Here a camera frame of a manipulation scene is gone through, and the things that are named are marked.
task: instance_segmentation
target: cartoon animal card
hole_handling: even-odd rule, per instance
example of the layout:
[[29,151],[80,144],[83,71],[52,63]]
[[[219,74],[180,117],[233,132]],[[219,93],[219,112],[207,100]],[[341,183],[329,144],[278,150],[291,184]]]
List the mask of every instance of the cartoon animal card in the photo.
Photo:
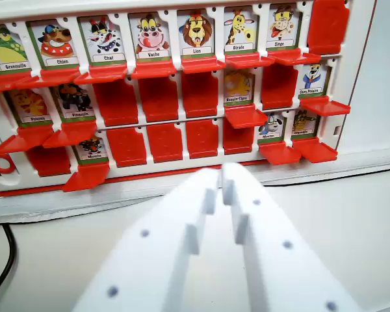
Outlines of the cartoon animal card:
[[40,94],[30,89],[12,89],[3,93],[19,127],[52,124],[45,101]]
[[325,62],[306,64],[302,70],[299,98],[324,96],[330,81],[331,68]]
[[157,12],[129,15],[137,62],[170,60],[168,23]]
[[270,6],[267,29],[267,50],[284,50],[298,47],[302,13],[296,3]]
[[90,64],[107,65],[125,62],[120,27],[107,15],[78,18]]
[[257,51],[259,18],[250,6],[224,9],[224,54],[253,53]]
[[224,106],[253,103],[254,74],[248,70],[224,71]]
[[19,35],[0,25],[0,74],[26,72],[30,68]]
[[312,138],[317,135],[319,116],[305,109],[296,111],[293,120],[292,140],[298,138]]
[[73,147],[79,164],[104,163],[109,161],[102,138],[93,136]]
[[267,114],[268,120],[259,127],[258,144],[279,142],[285,136],[286,118],[281,112]]
[[55,19],[27,22],[27,29],[42,68],[76,67],[78,58],[71,32]]
[[96,119],[87,91],[75,83],[54,86],[51,88],[51,93],[63,122]]
[[214,19],[205,9],[177,11],[177,25],[183,59],[214,55]]

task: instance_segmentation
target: lion character card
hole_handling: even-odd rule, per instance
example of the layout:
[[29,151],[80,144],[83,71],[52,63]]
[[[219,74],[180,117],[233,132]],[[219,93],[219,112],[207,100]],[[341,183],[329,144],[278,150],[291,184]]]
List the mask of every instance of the lion character card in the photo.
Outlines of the lion character card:
[[214,19],[205,9],[177,11],[177,24],[183,59],[214,55]]
[[257,51],[258,16],[250,6],[224,9],[224,54]]
[[328,89],[331,68],[326,62],[306,64],[302,70],[299,98],[324,96]]
[[137,62],[170,60],[168,23],[157,12],[129,15]]
[[90,64],[108,65],[125,62],[120,27],[107,15],[78,18],[79,30]]
[[30,68],[19,35],[0,25],[0,74],[27,72]]
[[267,116],[266,123],[258,129],[258,144],[279,142],[285,136],[286,118],[283,117],[281,112],[271,112]]
[[71,32],[60,26],[55,19],[27,22],[27,29],[42,68],[78,65]]
[[52,124],[45,101],[40,94],[30,89],[12,89],[3,93],[19,127]]
[[225,70],[224,106],[253,103],[254,77],[248,70]]
[[267,50],[285,50],[298,47],[302,13],[296,3],[271,5],[267,28]]
[[75,83],[64,83],[51,88],[53,100],[63,122],[95,120],[88,92]]

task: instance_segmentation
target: cartoon cow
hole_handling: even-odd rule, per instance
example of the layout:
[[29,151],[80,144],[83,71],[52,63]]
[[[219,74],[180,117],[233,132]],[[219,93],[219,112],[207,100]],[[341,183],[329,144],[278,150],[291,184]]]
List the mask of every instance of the cartoon cow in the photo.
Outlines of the cartoon cow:
[[269,117],[267,122],[260,126],[259,132],[260,135],[266,135],[269,132],[276,132],[279,129],[279,126],[282,125],[282,121],[279,118],[276,118],[274,116],[274,113],[272,112]]
[[169,48],[169,43],[165,41],[164,33],[160,27],[161,24],[151,14],[138,21],[137,28],[140,29],[140,32],[137,35],[136,53]]

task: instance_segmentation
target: cartoon giraffe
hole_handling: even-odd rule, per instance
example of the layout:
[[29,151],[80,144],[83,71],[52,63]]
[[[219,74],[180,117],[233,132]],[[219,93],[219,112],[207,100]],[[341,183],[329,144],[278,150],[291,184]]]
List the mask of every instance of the cartoon giraffe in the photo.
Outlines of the cartoon giraffe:
[[253,42],[255,40],[255,31],[251,28],[245,27],[244,24],[254,23],[252,19],[246,19],[244,15],[241,14],[241,10],[234,10],[234,18],[229,19],[224,22],[224,25],[233,25],[231,30],[229,31],[229,36],[227,40],[227,44],[233,44],[235,41],[235,37],[237,34],[241,32],[244,33],[246,40],[248,42]]

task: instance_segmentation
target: dog character card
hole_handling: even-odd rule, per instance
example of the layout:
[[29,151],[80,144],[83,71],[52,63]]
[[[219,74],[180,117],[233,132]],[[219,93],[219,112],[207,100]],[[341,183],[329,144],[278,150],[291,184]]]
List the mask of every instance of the dog character card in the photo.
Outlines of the dog character card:
[[78,23],[91,64],[107,65],[125,62],[120,27],[111,23],[108,16],[81,17],[78,18]]
[[285,50],[298,47],[302,13],[295,3],[270,6],[267,29],[267,50]]
[[170,60],[168,24],[157,12],[129,15],[137,62]]
[[224,54],[257,51],[258,17],[250,6],[224,9]]
[[177,11],[177,24],[183,59],[214,55],[214,19],[205,9]]
[[43,68],[75,67],[79,63],[70,30],[55,19],[30,21],[27,29]]

